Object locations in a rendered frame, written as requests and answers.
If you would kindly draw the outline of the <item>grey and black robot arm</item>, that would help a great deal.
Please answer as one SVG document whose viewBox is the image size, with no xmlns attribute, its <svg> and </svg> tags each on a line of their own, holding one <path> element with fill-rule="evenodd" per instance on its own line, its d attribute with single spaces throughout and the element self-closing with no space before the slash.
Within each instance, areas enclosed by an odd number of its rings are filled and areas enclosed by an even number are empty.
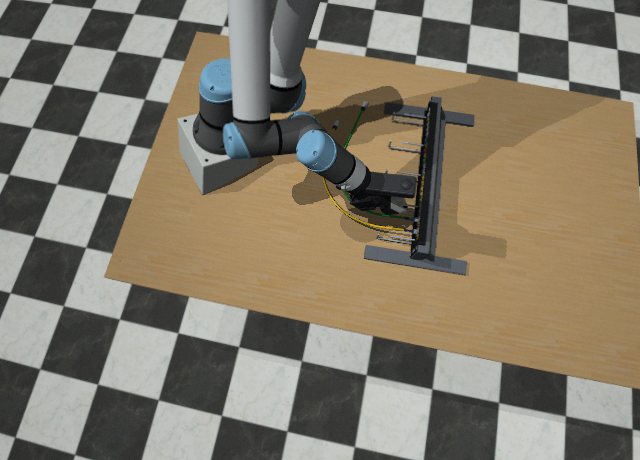
<svg viewBox="0 0 640 460">
<path fill-rule="evenodd" d="M 214 60 L 201 73 L 193 137 L 203 150 L 231 159 L 297 153 L 306 168 L 351 191 L 363 182 L 365 164 L 315 117 L 297 111 L 306 96 L 300 63 L 320 1 L 278 0 L 270 45 L 270 0 L 227 0 L 230 59 Z M 363 192 L 412 199 L 416 181 L 370 172 Z"/>
</svg>

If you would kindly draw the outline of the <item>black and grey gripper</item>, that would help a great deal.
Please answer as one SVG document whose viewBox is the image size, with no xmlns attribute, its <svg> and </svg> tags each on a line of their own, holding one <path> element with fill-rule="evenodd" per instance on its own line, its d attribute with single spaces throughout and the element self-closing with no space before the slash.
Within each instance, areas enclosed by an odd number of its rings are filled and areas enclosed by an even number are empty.
<svg viewBox="0 0 640 460">
<path fill-rule="evenodd" d="M 370 171 L 367 166 L 366 174 L 363 182 L 356 189 L 347 191 L 350 193 L 350 204 L 358 208 L 361 211 L 376 210 L 376 207 L 380 207 L 379 210 L 386 215 L 404 214 L 408 212 L 408 205 L 405 198 L 385 196 L 377 194 L 364 193 L 362 189 L 366 187 L 370 179 Z M 362 190 L 362 191 L 361 191 Z M 360 191 L 357 193 L 357 191 Z M 355 193 L 355 194 L 351 194 Z M 397 203 L 400 203 L 399 206 Z M 377 205 L 377 206 L 376 206 Z"/>
</svg>

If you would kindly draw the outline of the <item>grey port rack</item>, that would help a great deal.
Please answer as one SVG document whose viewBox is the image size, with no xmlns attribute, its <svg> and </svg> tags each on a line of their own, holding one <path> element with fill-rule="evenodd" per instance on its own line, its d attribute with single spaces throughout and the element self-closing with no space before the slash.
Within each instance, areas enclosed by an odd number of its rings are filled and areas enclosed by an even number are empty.
<svg viewBox="0 0 640 460">
<path fill-rule="evenodd" d="M 384 114 L 393 115 L 391 119 L 393 121 L 404 122 L 404 120 L 393 119 L 394 115 L 409 117 L 409 118 L 416 118 L 416 119 L 426 118 L 423 120 L 423 123 L 419 123 L 420 125 L 423 125 L 422 143 L 421 144 L 409 143 L 410 145 L 421 146 L 421 151 L 407 149 L 408 151 L 420 152 L 418 174 L 409 173 L 409 175 L 418 176 L 415 205 L 409 205 L 410 207 L 415 207 L 415 210 L 410 210 L 410 209 L 408 210 L 408 211 L 414 212 L 414 218 L 409 218 L 409 220 L 413 221 L 413 230 L 408 230 L 408 232 L 412 233 L 412 239 L 411 239 L 412 241 L 411 242 L 401 241 L 401 243 L 411 244 L 411 250 L 410 252 L 408 252 L 408 251 L 366 245 L 365 252 L 364 252 L 364 259 L 466 275 L 467 261 L 435 256 L 435 252 L 436 252 L 439 203 L 440 203 L 440 191 L 441 191 L 445 126 L 446 126 L 446 123 L 450 123 L 450 124 L 473 127 L 474 115 L 459 113 L 459 112 L 452 112 L 452 111 L 445 111 L 442 109 L 441 101 L 442 101 L 442 98 L 432 96 L 428 103 L 427 108 L 385 102 Z M 412 115 L 413 117 L 410 117 Z M 420 118 L 417 118 L 417 117 L 420 117 Z M 441 122 L 441 125 L 440 125 L 440 122 Z M 439 126 L 440 126 L 440 137 L 439 137 Z M 439 139 L 439 150 L 438 150 L 438 139 Z M 425 147 L 425 142 L 426 142 L 426 147 Z M 438 151 L 438 162 L 437 162 L 437 151 Z M 436 174 L 436 163 L 437 163 L 437 174 Z M 435 186 L 435 175 L 436 175 L 436 186 Z M 435 198 L 434 198 L 434 187 L 435 187 Z M 433 199 L 434 199 L 434 210 L 433 210 Z M 433 211 L 433 222 L 432 222 L 432 211 Z M 431 222 L 432 222 L 432 233 L 431 233 Z M 430 245 L 430 234 L 431 234 L 431 245 Z M 429 251 L 429 245 L 430 245 L 430 251 Z"/>
</svg>

